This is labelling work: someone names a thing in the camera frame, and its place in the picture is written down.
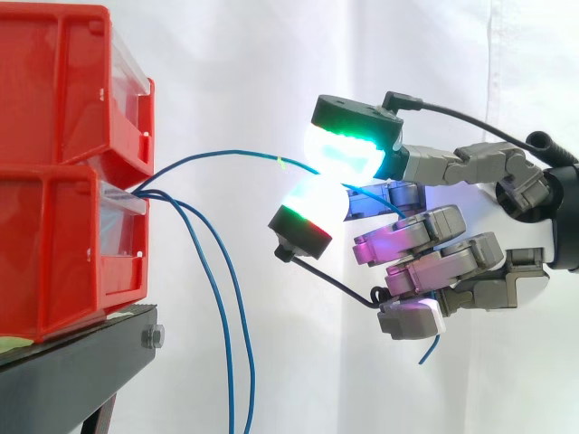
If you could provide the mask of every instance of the black cable connector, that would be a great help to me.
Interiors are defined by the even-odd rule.
[[[424,102],[420,98],[411,97],[403,93],[387,91],[382,103],[382,108],[392,111],[394,114],[398,110],[422,110]]]

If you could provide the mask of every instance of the black cable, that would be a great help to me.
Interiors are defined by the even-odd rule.
[[[531,154],[533,152],[537,151],[536,147],[531,146],[525,142],[521,142],[517,138],[510,136],[509,134],[505,133],[504,131],[501,131],[498,128],[494,128],[493,126],[487,124],[486,122],[483,122],[482,120],[478,120],[476,118],[473,118],[472,116],[466,115],[466,114],[461,113],[461,112],[454,110],[452,108],[437,106],[435,104],[423,102],[422,103],[422,109],[423,110],[429,110],[429,111],[435,111],[437,113],[442,113],[442,115],[447,115],[447,116],[450,116],[450,117],[453,117],[456,119],[463,120],[464,122],[468,122],[469,124],[474,125],[475,127],[479,127],[481,129],[484,129],[485,131],[488,131],[490,134],[492,134],[494,136],[502,138],[506,142],[512,143],[513,145],[518,146],[521,149],[525,149],[526,151],[530,152]]]
[[[468,122],[475,127],[479,127],[488,131],[490,134],[502,138],[503,140],[512,143],[515,146],[520,147],[521,149],[525,149],[531,155],[537,157],[543,163],[546,163],[552,167],[562,167],[566,165],[576,165],[579,163],[579,160],[575,156],[573,156],[569,151],[560,147],[557,143],[551,142],[549,146],[534,146],[532,143],[525,143],[517,138],[512,137],[511,135],[501,131],[498,128],[495,128],[486,122],[473,118],[472,116],[466,115],[461,113],[457,110],[453,110],[452,108],[437,106],[435,104],[430,104],[428,102],[422,103],[423,110],[430,110],[435,111],[437,113],[442,113],[442,115],[451,116],[456,119],[463,120],[464,122]]]
[[[318,276],[319,278],[325,280],[327,283],[334,285],[340,291],[344,292],[345,294],[348,294],[355,301],[362,303],[364,306],[369,307],[371,309],[379,308],[380,304],[384,303],[389,298],[388,291],[385,288],[374,287],[370,291],[370,297],[372,298],[372,301],[368,301],[362,296],[360,296],[358,293],[353,291],[352,289],[348,288],[343,283],[338,282],[334,278],[328,276],[323,271],[320,271],[319,269],[309,265],[306,261],[301,260],[300,258],[297,258],[295,256],[291,259],[291,261],[294,262],[295,264],[298,264],[300,267],[309,271],[313,275]]]
[[[537,157],[543,163],[546,163],[551,167],[565,167],[579,163],[579,160],[577,160],[575,156],[562,146],[555,143],[549,135],[542,131],[536,131],[527,138],[526,142],[522,142],[482,120],[478,120],[452,108],[437,106],[429,102],[424,102],[420,98],[391,91],[386,92],[382,107],[394,114],[398,113],[398,110],[430,110],[435,111],[436,113],[441,113],[442,115],[460,119],[526,150],[531,155]]]

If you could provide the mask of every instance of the red storage bin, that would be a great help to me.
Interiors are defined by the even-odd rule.
[[[0,336],[41,342],[147,294],[148,203],[87,166],[0,165]]]
[[[0,2],[0,163],[153,174],[153,82],[97,5]]]

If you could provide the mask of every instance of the robotic hand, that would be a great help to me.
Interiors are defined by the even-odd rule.
[[[400,109],[438,111],[506,141],[460,147],[454,153],[402,145],[403,121],[396,116]],[[343,172],[394,180],[365,189],[407,217],[354,240],[358,264],[387,264],[389,297],[380,303],[378,319],[393,339],[439,335],[445,331],[443,318],[459,308],[518,307],[546,287],[544,264],[579,270],[579,164],[547,134],[533,133],[523,143],[477,119],[393,92],[381,107],[320,96],[312,124],[318,137],[310,147],[314,156],[339,156],[341,162],[353,162],[339,166]],[[372,163],[374,154],[361,152],[368,143],[372,153],[382,152],[379,165]],[[551,168],[542,170],[528,161],[525,150]],[[323,170],[337,166],[332,158],[320,161]],[[472,185],[470,190],[455,188],[463,183]],[[348,195],[347,220],[389,212],[356,191]],[[461,208],[469,215],[473,204],[484,218],[471,215],[467,231]],[[278,224],[270,227],[280,235]],[[520,233],[515,242],[512,235],[505,242],[497,236],[513,227]],[[306,255],[311,250],[310,245],[288,248],[288,239],[280,240],[286,242],[276,250],[281,258],[280,249]],[[313,251],[311,256],[318,258],[321,251]]]

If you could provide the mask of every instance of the metal bolt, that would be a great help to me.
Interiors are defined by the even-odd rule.
[[[165,328],[160,324],[150,325],[143,332],[142,344],[151,350],[161,348],[165,342]]]

